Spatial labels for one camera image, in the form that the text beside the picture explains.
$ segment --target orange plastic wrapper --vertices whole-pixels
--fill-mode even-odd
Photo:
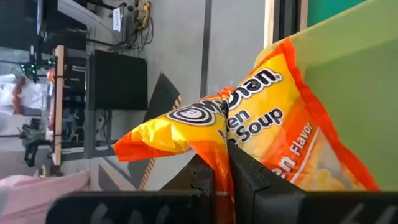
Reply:
[[[304,84],[289,39],[235,88],[228,105],[228,139],[283,179],[308,191],[379,190]]]
[[[226,147],[228,97],[228,91],[221,91],[149,120],[114,145],[120,161],[195,150],[214,170],[217,223],[234,223],[234,190]]]

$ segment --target concrete floor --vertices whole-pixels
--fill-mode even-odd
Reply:
[[[104,1],[118,6],[121,1]],[[205,0],[152,0],[154,39],[140,56],[148,63],[148,97],[150,98],[159,76],[164,72],[183,96],[182,105],[200,97],[201,63]],[[110,11],[103,11],[103,17]],[[95,29],[95,38],[116,42],[108,30]],[[264,39],[264,1],[247,5],[243,0],[213,1],[208,67],[208,94],[216,93],[226,85],[237,85],[252,69],[254,59],[262,50]],[[119,139],[143,120],[145,111],[115,111],[112,138]],[[194,156],[189,152],[179,156],[157,159],[146,185],[146,190],[159,190],[171,180]],[[127,163],[108,157],[128,173]],[[98,186],[99,165],[103,158],[64,162],[62,170],[71,174],[90,168],[91,188]],[[134,190],[119,178],[125,190]]]

